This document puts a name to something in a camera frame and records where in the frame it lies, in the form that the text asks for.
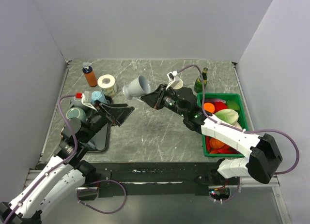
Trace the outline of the small blue-grey mug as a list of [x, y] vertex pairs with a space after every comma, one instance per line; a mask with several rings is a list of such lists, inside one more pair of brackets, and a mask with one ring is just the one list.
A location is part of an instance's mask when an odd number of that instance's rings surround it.
[[151, 87], [148, 80], [139, 75], [132, 80], [127, 86], [123, 86], [123, 93], [125, 97], [131, 100], [134, 97], [140, 97], [151, 92]]

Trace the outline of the light blue mug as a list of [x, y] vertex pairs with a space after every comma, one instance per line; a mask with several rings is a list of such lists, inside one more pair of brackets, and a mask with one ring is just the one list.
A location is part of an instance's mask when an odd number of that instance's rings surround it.
[[104, 96], [104, 94], [102, 93], [102, 91], [93, 91], [92, 95], [91, 95], [91, 104], [94, 104], [95, 101], [98, 100], [102, 103], [107, 103], [107, 100]]

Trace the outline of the grey mug with cream inside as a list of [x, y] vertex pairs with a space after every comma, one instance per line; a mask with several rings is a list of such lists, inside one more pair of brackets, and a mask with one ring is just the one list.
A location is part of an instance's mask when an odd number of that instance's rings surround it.
[[177, 78], [171, 87], [175, 90], [178, 90], [183, 87], [183, 84], [184, 84], [183, 80], [180, 78]]

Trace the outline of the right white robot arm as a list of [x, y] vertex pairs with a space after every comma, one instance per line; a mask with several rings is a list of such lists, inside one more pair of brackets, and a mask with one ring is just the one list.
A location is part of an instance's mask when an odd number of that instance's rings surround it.
[[198, 106], [197, 97], [190, 88], [174, 90], [161, 84], [155, 91], [141, 96], [148, 106], [167, 108], [183, 117], [185, 126], [199, 134], [215, 138], [243, 155], [238, 159], [219, 160], [212, 180], [223, 184], [232, 177], [252, 177], [268, 184], [282, 162], [282, 155], [273, 136], [249, 134], [206, 112]]

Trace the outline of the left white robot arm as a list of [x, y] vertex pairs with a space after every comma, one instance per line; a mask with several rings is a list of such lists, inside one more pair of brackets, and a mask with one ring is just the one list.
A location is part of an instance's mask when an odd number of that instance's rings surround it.
[[30, 185], [10, 202], [0, 204], [0, 219], [5, 224], [40, 224], [41, 214], [81, 185], [91, 186], [96, 168], [83, 160], [88, 143], [104, 126], [121, 126], [134, 111], [128, 104], [105, 104], [98, 100], [86, 121], [65, 120], [59, 151], [54, 154]]

